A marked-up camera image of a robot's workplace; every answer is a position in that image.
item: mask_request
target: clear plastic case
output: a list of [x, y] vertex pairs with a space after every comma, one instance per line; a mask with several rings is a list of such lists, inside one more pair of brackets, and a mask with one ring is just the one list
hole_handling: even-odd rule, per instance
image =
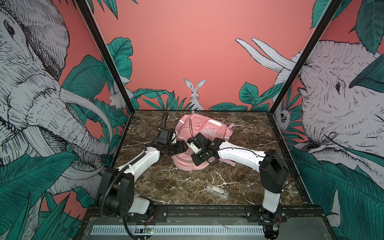
[[224, 190], [221, 187], [216, 187], [215, 185], [212, 185], [210, 183], [207, 183], [204, 186], [204, 190], [208, 191], [209, 193], [215, 194], [216, 196], [219, 196], [224, 200], [227, 200], [229, 197], [229, 192], [227, 190]]

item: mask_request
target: pink backpack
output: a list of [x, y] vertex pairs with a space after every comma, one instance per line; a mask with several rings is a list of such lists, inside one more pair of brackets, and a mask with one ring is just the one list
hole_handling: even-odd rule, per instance
[[[193, 129], [193, 135], [196, 136], [199, 132], [203, 134], [206, 138], [210, 139], [211, 141], [215, 138], [223, 138], [224, 140], [228, 141], [229, 137], [232, 135], [232, 127], [234, 124], [231, 124], [230, 126], [226, 126], [225, 124], [216, 121], [214, 119], [211, 119], [209, 117], [192, 113], [190, 115], [184, 115], [179, 122], [176, 125], [176, 132], [177, 132], [177, 138], [176, 140], [183, 140], [185, 143], [187, 143], [187, 140], [190, 139], [191, 136], [191, 130], [189, 126], [189, 120], [192, 122], [192, 129]], [[199, 166], [196, 166], [192, 160], [191, 155], [194, 152], [188, 148], [186, 152], [173, 155], [171, 158], [173, 160], [173, 163], [176, 167], [178, 167], [181, 170], [184, 171], [192, 171], [192, 170], [201, 170], [206, 168], [209, 163], [204, 162]], [[209, 162], [214, 161], [214, 157], [208, 159]], [[235, 163], [227, 160], [227, 159], [220, 159], [222, 162], [227, 162], [231, 164], [232, 166], [235, 166]]]

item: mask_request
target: elephant eye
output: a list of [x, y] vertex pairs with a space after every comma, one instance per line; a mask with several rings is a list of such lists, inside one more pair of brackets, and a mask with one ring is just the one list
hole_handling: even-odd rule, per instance
[[4, 21], [4, 26], [7, 29], [8, 33], [13, 38], [13, 36], [15, 35], [15, 30], [13, 29], [13, 27], [11, 27], [11, 25], [9, 25], [9, 22], [7, 22], [6, 20]]
[[335, 87], [339, 94], [340, 94], [340, 86], [341, 86], [340, 82], [337, 82]]

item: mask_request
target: marble tabletop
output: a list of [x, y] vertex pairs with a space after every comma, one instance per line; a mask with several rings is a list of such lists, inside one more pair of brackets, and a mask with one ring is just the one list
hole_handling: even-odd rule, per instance
[[[152, 141], [158, 133], [163, 111], [136, 111], [118, 153], [115, 167], [130, 161], [143, 151], [143, 144]], [[225, 123], [234, 123], [230, 142], [250, 149], [266, 151], [275, 149], [280, 156], [281, 149], [265, 113], [251, 112], [198, 112], [201, 115]], [[175, 127], [178, 120], [191, 112], [170, 111], [167, 127]], [[291, 174], [287, 181], [293, 180]], [[204, 190], [210, 183], [229, 192], [223, 200]], [[263, 202], [264, 188], [260, 175], [241, 164], [235, 167], [219, 162], [202, 170], [186, 172], [178, 169], [170, 157], [162, 157], [149, 167], [136, 181], [138, 195], [154, 200], [155, 204], [257, 204]], [[300, 196], [292, 182], [285, 187], [281, 202], [283, 205], [302, 205]]]

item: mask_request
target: green leaf illustration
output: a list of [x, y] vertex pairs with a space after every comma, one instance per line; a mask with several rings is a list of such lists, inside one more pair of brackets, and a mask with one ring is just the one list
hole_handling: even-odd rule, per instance
[[340, 4], [340, 6], [337, 8], [335, 14], [333, 15], [333, 18], [332, 19], [335, 19], [337, 16], [339, 16], [339, 14], [341, 14], [341, 12], [348, 6], [348, 4], [351, 2], [352, 0], [343, 0]]
[[281, 133], [284, 137], [286, 138], [290, 138], [290, 139], [303, 139], [301, 136], [297, 135], [297, 134], [294, 134], [294, 133], [286, 133], [286, 132], [282, 132]]
[[24, 203], [23, 209], [17, 217], [15, 223], [10, 229], [7, 238], [5, 240], [21, 240], [24, 233], [26, 221], [28, 219], [28, 213], [31, 208], [31, 195], [28, 194], [27, 199]]
[[116, 6], [116, 0], [104, 0], [107, 7], [113, 12], [116, 18], [118, 18], [118, 8]]
[[173, 105], [174, 102], [175, 102], [175, 91], [173, 91], [173, 92], [168, 96], [168, 99], [167, 99], [167, 107], [166, 107], [166, 109], [168, 109], [169, 106]]
[[167, 94], [168, 96], [171, 94], [167, 90], [154, 90], [154, 89], [140, 88], [133, 92], [133, 98], [140, 98], [141, 95], [144, 95], [149, 98], [155, 98], [157, 97], [157, 93], [159, 93], [160, 95]]
[[325, 8], [328, 5], [329, 0], [316, 0], [316, 2], [313, 5], [312, 10], [312, 26], [311, 28], [314, 28], [317, 26], [318, 22], [320, 21], [321, 16], [323, 15], [323, 12], [325, 11]]
[[287, 132], [297, 132], [297, 133], [300, 133], [300, 134], [304, 135], [304, 133], [302, 131], [297, 130], [296, 128], [293, 128], [293, 127], [287, 128]]
[[132, 62], [128, 57], [133, 54], [131, 40], [128, 38], [115, 38], [107, 46], [120, 76], [130, 79], [132, 74]]
[[362, 174], [362, 175], [364, 175], [364, 176], [366, 176], [367, 178], [369, 178], [370, 180], [373, 181], [373, 179], [371, 178], [371, 176], [368, 175], [368, 174], [367, 174], [366, 172], [364, 172], [363, 170], [361, 170], [361, 168], [359, 167], [359, 165], [355, 168], [355, 171], [358, 172], [358, 173], [360, 173], [360, 174]]
[[279, 94], [281, 89], [283, 88], [284, 83], [279, 83], [266, 90], [260, 97], [265, 97], [265, 100], [269, 100]]
[[259, 97], [259, 98], [254, 98], [250, 101], [250, 104], [252, 104], [252, 106], [256, 106], [256, 105], [259, 105], [260, 103], [263, 103], [266, 101], [266, 97]]
[[292, 139], [287, 139], [287, 138], [285, 138], [284, 141], [285, 141], [286, 143], [290, 143], [290, 144], [293, 144], [293, 145], [297, 144], [297, 142], [296, 142], [295, 140], [292, 140]]
[[349, 88], [356, 85], [384, 93], [384, 54], [357, 75], [349, 84]]
[[32, 240], [52, 239], [52, 236], [55, 234], [55, 230], [59, 227], [59, 223], [63, 215], [68, 198], [69, 195], [62, 202], [60, 202], [52, 212], [50, 212], [48, 217], [44, 219], [43, 223], [37, 229]]
[[151, 107], [153, 107], [153, 108], [155, 108], [155, 109], [157, 109], [157, 110], [164, 110], [164, 109], [162, 109], [161, 107], [159, 107], [158, 105], [154, 104], [153, 102], [148, 101], [147, 99], [144, 99], [144, 98], [143, 98], [143, 101], [144, 101], [146, 104], [148, 104], [149, 106], [151, 106]]
[[247, 106], [235, 106], [228, 109], [228, 111], [246, 111], [248, 110]]
[[73, 191], [77, 193], [76, 200], [81, 203], [82, 207], [87, 208], [95, 203], [95, 200], [83, 188], [77, 187]]
[[356, 22], [356, 33], [365, 48], [376, 53], [384, 34], [384, 2], [363, 0]]
[[101, 92], [105, 83], [102, 63], [87, 55], [79, 65], [72, 68], [61, 87], [83, 98], [93, 99]]
[[302, 123], [301, 122], [292, 122], [289, 124], [289, 127], [297, 127], [297, 126], [301, 126]]
[[49, 157], [30, 157], [24, 154], [0, 167], [0, 195], [12, 196], [14, 199], [14, 201], [5, 199], [1, 201], [0, 235], [14, 224], [28, 193], [31, 195], [31, 205], [34, 205], [42, 193], [56, 182], [73, 161], [78, 159], [77, 155], [70, 152], [61, 152]]
[[269, 111], [269, 103], [253, 106], [251, 111]]
[[209, 109], [213, 110], [213, 111], [227, 111], [228, 109], [230, 109], [232, 107], [236, 107], [236, 104], [234, 104], [234, 103], [219, 103], [219, 104], [216, 104], [216, 105], [210, 107]]
[[163, 101], [163, 99], [161, 98], [161, 96], [159, 95], [159, 93], [157, 93], [157, 100], [158, 100], [158, 102], [159, 102], [159, 105], [160, 105], [161, 109], [165, 109], [165, 107], [164, 107], [164, 101]]
[[[117, 126], [124, 127], [123, 123], [126, 123], [129, 119], [129, 117], [124, 114], [124, 112], [118, 111], [116, 107], [111, 107], [110, 105], [106, 104], [104, 101], [100, 102], [100, 100], [98, 99], [91, 99], [90, 101], [93, 104], [95, 104], [98, 108], [100, 108], [100, 110], [103, 111], [103, 113], [105, 113], [112, 128]], [[96, 113], [94, 113], [93, 111], [87, 108], [83, 108], [83, 107], [79, 107], [79, 108], [87, 116], [87, 118], [89, 118], [94, 122], [100, 122], [102, 126], [105, 126], [104, 121], [101, 119], [99, 115], [97, 115]]]
[[111, 143], [109, 144], [109, 147], [108, 147], [108, 153], [112, 152], [112, 150], [119, 145], [120, 140], [121, 140], [121, 136], [119, 135], [114, 135], [112, 137]]
[[341, 208], [341, 232], [354, 240], [384, 239], [384, 190], [362, 174], [342, 164], [317, 161], [293, 147], [290, 151], [314, 204], [329, 215], [338, 191]]
[[131, 98], [130, 101], [131, 101], [131, 103], [133, 105], [133, 108], [135, 110], [139, 110], [140, 106], [139, 106], [139, 103], [137, 102], [137, 99], [136, 98]]
[[291, 100], [292, 85], [289, 87], [287, 97], [285, 99], [285, 109], [288, 109], [289, 101]]
[[289, 109], [290, 107], [292, 107], [292, 106], [296, 103], [297, 99], [299, 99], [299, 97], [300, 97], [300, 94], [297, 94], [297, 95], [290, 101], [290, 103], [288, 104], [287, 109]]
[[243, 103], [251, 104], [252, 99], [259, 97], [259, 91], [255, 85], [245, 82], [240, 89], [239, 97]]
[[100, 4], [102, 10], [104, 11], [103, 3], [101, 2], [101, 0], [97, 0], [97, 2]]
[[88, 0], [89, 6], [91, 7], [92, 13], [94, 13], [94, 7], [92, 0]]
[[301, 105], [297, 105], [291, 109], [289, 109], [289, 111], [291, 112], [297, 112], [297, 111], [301, 111]]

